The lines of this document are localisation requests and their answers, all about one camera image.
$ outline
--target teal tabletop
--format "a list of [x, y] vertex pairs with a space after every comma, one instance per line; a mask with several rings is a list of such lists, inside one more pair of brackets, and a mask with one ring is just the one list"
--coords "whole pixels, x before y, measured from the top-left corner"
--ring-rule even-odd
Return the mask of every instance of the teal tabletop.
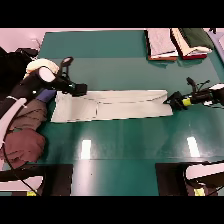
[[[223, 81], [216, 50], [206, 59], [148, 62], [143, 31], [47, 33], [39, 58], [59, 64], [74, 57], [71, 80], [88, 90], [167, 90], [191, 92], [186, 78]], [[156, 162], [219, 161], [224, 158], [224, 111], [191, 106], [172, 116], [56, 124], [50, 118], [39, 132], [47, 139], [40, 164], [74, 164], [71, 195], [158, 195]], [[195, 139], [198, 155], [189, 149]], [[90, 159], [82, 143], [90, 142]]]

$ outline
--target red fabric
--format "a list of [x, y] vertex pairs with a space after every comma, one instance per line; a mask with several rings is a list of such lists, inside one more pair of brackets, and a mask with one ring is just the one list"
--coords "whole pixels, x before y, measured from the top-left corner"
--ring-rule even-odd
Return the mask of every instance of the red fabric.
[[191, 56], [182, 56], [183, 60], [194, 60], [199, 58], [207, 58], [207, 54], [191, 55]]

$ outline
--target yellow label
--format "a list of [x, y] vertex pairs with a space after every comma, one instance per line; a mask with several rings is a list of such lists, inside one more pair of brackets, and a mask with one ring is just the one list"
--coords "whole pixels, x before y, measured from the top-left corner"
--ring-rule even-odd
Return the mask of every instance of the yellow label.
[[191, 99], [190, 98], [184, 99], [184, 100], [182, 100], [182, 102], [183, 102], [183, 104], [184, 104], [185, 107], [191, 105]]
[[194, 189], [195, 196], [205, 196], [205, 191], [203, 188], [200, 189]]
[[33, 191], [27, 191], [27, 195], [26, 196], [37, 196], [37, 195]]

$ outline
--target blue cloth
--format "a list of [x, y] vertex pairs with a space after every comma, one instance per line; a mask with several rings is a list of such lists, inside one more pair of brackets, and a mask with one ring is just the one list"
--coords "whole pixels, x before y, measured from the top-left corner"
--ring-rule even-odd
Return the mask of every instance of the blue cloth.
[[219, 43], [219, 40], [224, 35], [224, 33], [217, 32], [216, 34], [214, 34], [213, 32], [208, 32], [208, 35], [212, 39], [212, 42], [214, 43], [214, 45], [222, 59], [222, 62], [224, 63], [224, 50], [223, 50], [221, 44]]
[[44, 89], [36, 99], [47, 103], [55, 96], [56, 92], [56, 90]]

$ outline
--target green table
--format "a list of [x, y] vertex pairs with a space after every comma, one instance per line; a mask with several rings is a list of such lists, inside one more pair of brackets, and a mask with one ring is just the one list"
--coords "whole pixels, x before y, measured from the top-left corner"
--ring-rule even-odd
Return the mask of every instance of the green table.
[[[59, 64], [75, 58], [70, 77], [89, 90], [165, 89], [191, 91], [196, 82], [224, 81], [217, 52], [204, 60], [148, 62], [143, 31], [61, 32], [45, 35], [39, 58]], [[49, 120], [55, 102], [49, 105]], [[196, 105], [170, 117], [44, 123], [47, 145], [41, 164], [74, 164], [72, 195], [158, 195], [156, 162], [224, 159], [224, 112]], [[200, 158], [191, 157], [187, 138], [195, 137]], [[91, 140], [91, 159], [81, 159]]]

